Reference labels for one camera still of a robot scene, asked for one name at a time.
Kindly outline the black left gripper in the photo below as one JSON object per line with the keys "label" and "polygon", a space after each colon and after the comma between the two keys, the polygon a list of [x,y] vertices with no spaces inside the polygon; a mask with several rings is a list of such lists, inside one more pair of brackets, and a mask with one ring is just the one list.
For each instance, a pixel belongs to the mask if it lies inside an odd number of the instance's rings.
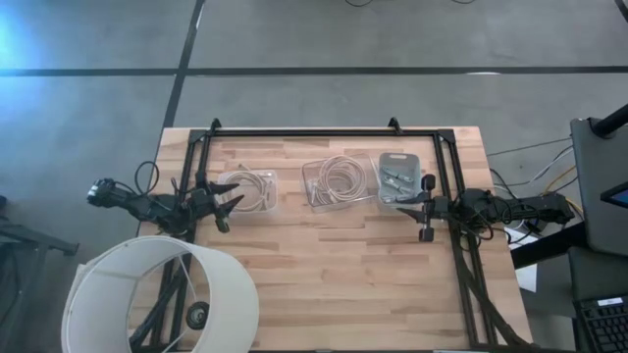
{"label": "black left gripper", "polygon": [[219,232],[230,231],[227,217],[234,210],[237,204],[244,198],[237,196],[223,204],[217,200],[217,196],[230,192],[239,187],[238,183],[219,184],[207,179],[205,171],[197,171],[195,176],[195,186],[191,192],[191,200],[194,209],[199,213],[200,218],[208,215],[215,216],[215,224]]}

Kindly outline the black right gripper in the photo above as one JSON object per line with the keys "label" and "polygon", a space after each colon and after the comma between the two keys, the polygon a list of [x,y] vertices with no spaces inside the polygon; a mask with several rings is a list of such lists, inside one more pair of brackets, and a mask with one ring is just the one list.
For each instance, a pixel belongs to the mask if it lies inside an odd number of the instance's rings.
{"label": "black right gripper", "polygon": [[397,208],[397,210],[409,216],[415,222],[423,224],[423,227],[419,230],[419,240],[421,242],[432,242],[435,234],[435,230],[431,226],[432,219],[445,220],[447,218],[449,201],[445,196],[432,196],[432,191],[436,187],[436,177],[434,175],[424,175],[421,179],[421,187],[422,191],[417,194],[397,195],[394,203],[423,203],[422,211],[406,208]]}

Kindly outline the small clear plastic bin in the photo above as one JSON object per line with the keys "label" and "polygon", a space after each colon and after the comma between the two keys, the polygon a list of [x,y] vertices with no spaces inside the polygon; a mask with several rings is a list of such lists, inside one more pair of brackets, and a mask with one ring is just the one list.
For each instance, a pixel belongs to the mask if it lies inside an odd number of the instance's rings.
{"label": "small clear plastic bin", "polygon": [[273,211],[278,204],[278,177],[273,170],[249,170],[221,173],[220,184],[238,183],[239,187],[221,196],[227,202],[237,196],[244,198],[234,208],[234,214],[252,215]]}

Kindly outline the large clear plastic bin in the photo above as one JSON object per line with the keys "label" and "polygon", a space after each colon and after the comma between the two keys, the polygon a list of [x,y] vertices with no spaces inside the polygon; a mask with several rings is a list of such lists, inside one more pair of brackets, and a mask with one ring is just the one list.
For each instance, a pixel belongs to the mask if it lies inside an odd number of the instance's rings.
{"label": "large clear plastic bin", "polygon": [[301,167],[307,202],[314,212],[330,212],[370,202],[379,193],[375,165],[367,154],[337,155]]}

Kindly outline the white lampshade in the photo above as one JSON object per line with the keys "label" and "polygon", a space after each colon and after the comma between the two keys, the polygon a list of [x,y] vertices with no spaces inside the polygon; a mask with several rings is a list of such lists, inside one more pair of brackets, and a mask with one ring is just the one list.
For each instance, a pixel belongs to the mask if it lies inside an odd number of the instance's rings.
{"label": "white lampshade", "polygon": [[259,298],[233,256],[172,237],[137,237],[80,267],[61,324],[63,353],[131,353],[129,318],[141,279],[166,262],[195,258],[208,282],[209,313],[189,353],[247,353],[259,323]]}

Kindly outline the black lamp socket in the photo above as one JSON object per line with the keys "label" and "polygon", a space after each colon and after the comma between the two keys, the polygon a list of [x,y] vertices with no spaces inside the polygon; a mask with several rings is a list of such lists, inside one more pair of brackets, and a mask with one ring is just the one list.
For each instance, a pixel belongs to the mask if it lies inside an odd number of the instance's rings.
{"label": "black lamp socket", "polygon": [[203,330],[206,326],[210,305],[204,301],[192,303],[186,312],[185,323],[192,330]]}

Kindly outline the white paper sheet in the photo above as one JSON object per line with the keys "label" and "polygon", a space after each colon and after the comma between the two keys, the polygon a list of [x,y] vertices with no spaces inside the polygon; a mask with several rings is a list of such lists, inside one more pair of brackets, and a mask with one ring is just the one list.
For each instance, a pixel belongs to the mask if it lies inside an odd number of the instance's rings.
{"label": "white paper sheet", "polygon": [[[511,250],[515,250],[537,240],[537,237],[532,234],[525,237],[525,232],[522,232],[520,229],[506,227],[504,230],[507,232],[506,238],[510,239],[509,248]],[[530,292],[537,291],[537,268],[538,265],[533,264],[515,271],[517,282],[521,289]]]}

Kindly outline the black metal beam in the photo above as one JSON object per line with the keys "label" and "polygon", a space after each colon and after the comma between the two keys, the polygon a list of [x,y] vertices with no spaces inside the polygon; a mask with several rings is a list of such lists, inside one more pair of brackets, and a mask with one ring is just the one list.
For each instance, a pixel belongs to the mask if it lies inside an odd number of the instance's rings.
{"label": "black metal beam", "polygon": [[515,270],[561,256],[571,247],[588,248],[586,225],[580,222],[510,251]]}

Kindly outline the black metal stand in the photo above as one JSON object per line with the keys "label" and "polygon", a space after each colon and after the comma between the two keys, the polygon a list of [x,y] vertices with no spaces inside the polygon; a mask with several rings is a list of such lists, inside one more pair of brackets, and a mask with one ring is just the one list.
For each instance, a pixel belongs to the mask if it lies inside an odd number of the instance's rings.
{"label": "black metal stand", "polygon": [[78,243],[12,222],[5,216],[7,205],[0,195],[0,353],[15,346],[47,253],[58,250],[75,256],[79,249]]}

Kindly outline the small dark screen device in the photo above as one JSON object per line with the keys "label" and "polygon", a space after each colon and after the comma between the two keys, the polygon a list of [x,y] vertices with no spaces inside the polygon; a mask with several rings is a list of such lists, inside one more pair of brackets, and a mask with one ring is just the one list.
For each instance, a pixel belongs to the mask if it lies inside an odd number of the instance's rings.
{"label": "small dark screen device", "polygon": [[628,181],[604,191],[601,201],[628,209]]}

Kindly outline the black pole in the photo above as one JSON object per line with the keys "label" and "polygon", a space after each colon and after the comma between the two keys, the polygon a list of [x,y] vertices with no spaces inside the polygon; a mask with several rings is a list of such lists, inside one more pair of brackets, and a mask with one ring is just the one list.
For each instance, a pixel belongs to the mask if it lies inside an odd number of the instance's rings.
{"label": "black pole", "polygon": [[628,103],[604,119],[590,119],[590,128],[597,137],[612,138],[616,131],[628,124]]}

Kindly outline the black keyboard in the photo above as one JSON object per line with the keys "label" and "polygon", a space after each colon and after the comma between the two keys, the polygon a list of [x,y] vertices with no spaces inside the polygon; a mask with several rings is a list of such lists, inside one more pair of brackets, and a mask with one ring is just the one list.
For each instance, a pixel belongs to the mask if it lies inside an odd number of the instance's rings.
{"label": "black keyboard", "polygon": [[576,300],[591,353],[628,353],[628,295]]}

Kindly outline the black aluminium table frame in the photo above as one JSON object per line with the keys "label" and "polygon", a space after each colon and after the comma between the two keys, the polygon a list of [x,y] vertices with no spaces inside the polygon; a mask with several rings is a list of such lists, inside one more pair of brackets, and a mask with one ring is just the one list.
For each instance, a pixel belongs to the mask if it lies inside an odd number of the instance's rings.
{"label": "black aluminium table frame", "polygon": [[197,245],[236,257],[259,295],[248,353],[529,353],[528,320],[502,232],[462,237],[434,222],[434,240],[376,199],[314,212],[301,167],[337,155],[416,155],[447,198],[493,185],[480,131],[463,127],[235,128],[164,130],[157,188],[195,186],[240,166],[273,170],[278,204],[235,215],[220,233],[212,218],[191,234]]}

